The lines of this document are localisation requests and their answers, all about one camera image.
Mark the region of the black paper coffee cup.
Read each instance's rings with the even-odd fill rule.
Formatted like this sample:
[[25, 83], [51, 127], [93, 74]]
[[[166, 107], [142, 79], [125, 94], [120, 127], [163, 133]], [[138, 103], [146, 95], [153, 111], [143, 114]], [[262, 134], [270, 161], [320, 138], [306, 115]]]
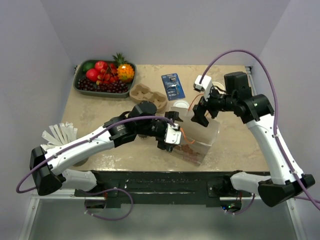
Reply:
[[141, 139], [147, 139], [147, 138], [149, 138], [148, 135], [143, 135], [143, 134], [139, 134], [138, 136], [139, 136]]

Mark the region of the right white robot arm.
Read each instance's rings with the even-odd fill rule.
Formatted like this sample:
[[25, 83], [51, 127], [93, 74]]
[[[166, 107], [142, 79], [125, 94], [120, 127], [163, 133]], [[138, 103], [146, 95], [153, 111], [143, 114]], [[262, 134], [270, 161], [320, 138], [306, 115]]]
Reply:
[[263, 94], [253, 95], [245, 72], [232, 72], [224, 76], [225, 91], [215, 89], [211, 77], [199, 75], [194, 90], [202, 92], [198, 104], [193, 106], [192, 122], [207, 127], [209, 120], [219, 112], [232, 112], [255, 137], [269, 167], [269, 176], [234, 171], [224, 177], [223, 192], [230, 197], [239, 191], [259, 195], [269, 207], [287, 201], [315, 184], [311, 174], [305, 174], [297, 165], [284, 143], [280, 131], [274, 126], [275, 112]]

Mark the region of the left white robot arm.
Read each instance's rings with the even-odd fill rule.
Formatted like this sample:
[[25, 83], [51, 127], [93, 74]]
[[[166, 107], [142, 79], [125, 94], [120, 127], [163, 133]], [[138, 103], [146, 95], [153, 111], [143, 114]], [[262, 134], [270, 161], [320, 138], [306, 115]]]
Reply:
[[143, 101], [86, 136], [53, 148], [34, 148], [30, 171], [38, 195], [50, 195], [60, 189], [78, 189], [99, 196], [104, 184], [96, 174], [70, 167], [100, 152], [133, 142], [140, 135], [154, 137], [157, 148], [171, 152], [182, 139], [179, 113], [167, 111], [164, 116], [157, 116], [156, 112], [153, 103]]

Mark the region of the blue blister pack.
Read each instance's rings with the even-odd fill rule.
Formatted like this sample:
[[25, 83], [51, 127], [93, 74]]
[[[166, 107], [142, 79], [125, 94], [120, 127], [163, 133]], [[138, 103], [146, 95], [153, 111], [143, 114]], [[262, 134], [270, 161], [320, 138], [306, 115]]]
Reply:
[[184, 99], [186, 97], [177, 73], [162, 75], [161, 80], [169, 101]]

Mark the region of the spare white cup lid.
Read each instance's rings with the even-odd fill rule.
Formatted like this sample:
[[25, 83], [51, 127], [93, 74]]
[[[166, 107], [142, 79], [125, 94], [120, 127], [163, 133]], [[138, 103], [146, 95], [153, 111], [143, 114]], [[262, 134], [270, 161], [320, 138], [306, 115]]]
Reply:
[[176, 100], [172, 106], [176, 108], [188, 109], [190, 104], [185, 100]]

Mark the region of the stack of paper cups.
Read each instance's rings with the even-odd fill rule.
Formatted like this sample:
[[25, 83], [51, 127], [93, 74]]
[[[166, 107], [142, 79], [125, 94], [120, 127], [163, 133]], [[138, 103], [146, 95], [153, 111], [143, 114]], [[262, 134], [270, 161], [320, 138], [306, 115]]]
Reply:
[[225, 93], [225, 90], [226, 90], [226, 89], [225, 89], [225, 87], [224, 87], [223, 84], [221, 84], [221, 83], [219, 83], [219, 82], [217, 82], [217, 81], [213, 81], [212, 84], [213, 84], [213, 86], [218, 90], [218, 92], [219, 92], [220, 94]]

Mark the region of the bottom pulp cup carrier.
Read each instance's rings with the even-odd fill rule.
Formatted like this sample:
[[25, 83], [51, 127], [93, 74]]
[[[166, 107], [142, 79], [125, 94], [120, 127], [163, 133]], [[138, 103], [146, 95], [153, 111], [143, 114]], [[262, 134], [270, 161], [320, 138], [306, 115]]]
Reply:
[[129, 97], [136, 104], [143, 101], [153, 103], [157, 108], [157, 113], [163, 113], [168, 104], [168, 99], [164, 94], [158, 91], [152, 91], [148, 86], [140, 83], [135, 84], [131, 88], [129, 91]]

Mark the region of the dark red grape bunch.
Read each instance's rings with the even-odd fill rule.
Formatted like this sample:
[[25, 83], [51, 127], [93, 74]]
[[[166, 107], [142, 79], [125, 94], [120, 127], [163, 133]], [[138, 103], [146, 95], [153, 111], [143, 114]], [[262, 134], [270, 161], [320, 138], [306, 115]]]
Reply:
[[77, 89], [89, 92], [116, 93], [121, 94], [129, 90], [126, 83], [112, 77], [111, 81], [97, 80], [93, 82], [87, 77], [81, 78], [75, 82]]

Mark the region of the orange pineapple toy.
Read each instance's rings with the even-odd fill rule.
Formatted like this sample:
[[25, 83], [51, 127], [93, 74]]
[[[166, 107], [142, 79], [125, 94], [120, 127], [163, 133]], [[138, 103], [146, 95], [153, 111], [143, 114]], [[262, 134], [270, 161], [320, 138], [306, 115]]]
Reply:
[[123, 83], [131, 83], [135, 76], [134, 68], [128, 63], [126, 58], [121, 52], [117, 52], [112, 56], [113, 60], [117, 63], [117, 75]]

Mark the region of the red cherries bunch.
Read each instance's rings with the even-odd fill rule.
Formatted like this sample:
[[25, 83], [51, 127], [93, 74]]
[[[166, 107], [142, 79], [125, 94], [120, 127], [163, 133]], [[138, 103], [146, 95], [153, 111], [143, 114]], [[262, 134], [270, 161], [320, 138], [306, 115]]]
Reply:
[[98, 80], [96, 81], [97, 85], [100, 84], [112, 84], [119, 81], [116, 65], [113, 63], [107, 63], [108, 68], [104, 73], [100, 73]]

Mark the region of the red apple back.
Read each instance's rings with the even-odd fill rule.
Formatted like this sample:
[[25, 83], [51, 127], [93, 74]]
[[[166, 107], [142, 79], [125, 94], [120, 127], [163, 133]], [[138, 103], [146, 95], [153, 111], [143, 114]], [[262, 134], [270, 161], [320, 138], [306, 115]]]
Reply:
[[108, 64], [105, 61], [97, 61], [94, 65], [94, 69], [99, 73], [104, 73], [108, 69]]

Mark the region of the red apple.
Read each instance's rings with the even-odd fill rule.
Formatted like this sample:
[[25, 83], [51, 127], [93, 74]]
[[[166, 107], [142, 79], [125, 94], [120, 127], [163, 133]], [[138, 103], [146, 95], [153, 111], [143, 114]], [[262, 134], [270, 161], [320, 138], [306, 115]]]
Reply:
[[99, 75], [100, 75], [100, 72], [97, 71], [95, 68], [91, 68], [89, 69], [85, 76], [91, 81], [91, 82], [96, 82], [99, 80]]
[[104, 73], [108, 69], [108, 64], [105, 61], [97, 61], [94, 65], [94, 69], [99, 73]]

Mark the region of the red apple front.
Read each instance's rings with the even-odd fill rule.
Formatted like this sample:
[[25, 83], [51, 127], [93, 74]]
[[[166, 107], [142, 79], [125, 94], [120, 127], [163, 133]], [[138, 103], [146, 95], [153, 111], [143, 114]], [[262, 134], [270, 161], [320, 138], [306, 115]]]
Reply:
[[95, 68], [91, 68], [89, 69], [85, 76], [91, 81], [91, 82], [96, 82], [99, 80], [99, 75], [100, 75], [100, 72], [97, 71]]

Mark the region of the green apple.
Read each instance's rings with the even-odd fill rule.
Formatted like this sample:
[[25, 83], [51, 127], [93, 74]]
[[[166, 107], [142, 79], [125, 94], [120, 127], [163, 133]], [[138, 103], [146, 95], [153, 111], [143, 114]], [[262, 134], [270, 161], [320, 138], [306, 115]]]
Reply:
[[93, 69], [95, 67], [95, 64], [93, 62], [86, 62], [82, 66], [82, 72], [86, 73], [88, 70]]

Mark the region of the grey fruit tray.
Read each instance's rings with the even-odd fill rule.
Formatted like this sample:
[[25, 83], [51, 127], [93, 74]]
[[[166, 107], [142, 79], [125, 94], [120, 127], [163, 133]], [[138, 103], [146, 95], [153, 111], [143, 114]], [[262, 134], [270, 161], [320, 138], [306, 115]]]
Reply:
[[117, 66], [117, 63], [115, 61], [110, 61], [110, 60], [86, 60], [84, 61], [83, 63], [81, 64], [78, 64], [75, 69], [74, 69], [74, 79], [73, 79], [73, 87], [74, 89], [79, 92], [80, 94], [82, 95], [86, 95], [86, 96], [91, 96], [91, 97], [104, 97], [104, 98], [117, 98], [117, 99], [125, 99], [129, 96], [129, 92], [130, 90], [132, 89], [132, 87], [134, 86], [135, 84], [135, 80], [136, 80], [136, 65], [131, 63], [131, 62], [128, 62], [134, 69], [135, 71], [135, 74], [134, 74], [134, 78], [133, 78], [133, 81], [130, 82], [130, 83], [125, 83], [128, 85], [128, 91], [125, 92], [125, 93], [107, 93], [107, 92], [94, 92], [94, 91], [84, 91], [84, 90], [79, 90], [76, 88], [76, 81], [77, 80], [80, 80], [84, 77], [86, 77], [86, 73], [83, 72], [82, 68], [83, 68], [83, 64], [86, 63], [86, 62], [93, 62], [94, 64], [98, 61], [104, 61], [108, 64], [115, 64], [116, 66], [116, 69], [118, 68]]

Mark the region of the grey straw holder cup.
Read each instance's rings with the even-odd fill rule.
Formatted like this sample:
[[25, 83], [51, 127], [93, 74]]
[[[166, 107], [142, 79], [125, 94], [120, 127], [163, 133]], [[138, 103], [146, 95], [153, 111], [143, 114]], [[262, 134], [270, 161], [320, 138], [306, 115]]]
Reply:
[[84, 165], [84, 164], [88, 161], [88, 159], [89, 159], [89, 158], [87, 157], [87, 158], [85, 158], [85, 159], [83, 159], [83, 160], [81, 160], [81, 161], [73, 164], [72, 166], [73, 166], [73, 167], [80, 167], [80, 166]]

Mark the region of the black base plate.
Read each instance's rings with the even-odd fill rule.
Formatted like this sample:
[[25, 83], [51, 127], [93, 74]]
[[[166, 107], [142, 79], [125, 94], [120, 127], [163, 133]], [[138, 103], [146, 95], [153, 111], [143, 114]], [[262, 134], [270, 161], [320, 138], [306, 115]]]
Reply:
[[234, 190], [226, 171], [93, 171], [97, 186], [84, 193], [76, 188], [76, 197], [102, 197], [107, 193], [107, 208], [122, 204], [142, 205], [205, 205], [219, 207], [220, 199], [239, 195], [250, 197], [247, 191]]

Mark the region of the aluminium frame rail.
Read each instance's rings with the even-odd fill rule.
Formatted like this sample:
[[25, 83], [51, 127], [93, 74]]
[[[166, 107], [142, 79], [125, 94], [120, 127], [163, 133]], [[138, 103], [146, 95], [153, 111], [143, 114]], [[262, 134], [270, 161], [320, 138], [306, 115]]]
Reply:
[[22, 240], [305, 240], [297, 203], [288, 200], [267, 207], [257, 197], [241, 200], [245, 211], [232, 215], [202, 205], [128, 205], [101, 212], [127, 214], [119, 221], [85, 213], [85, 199], [72, 190], [48, 196], [31, 195]]

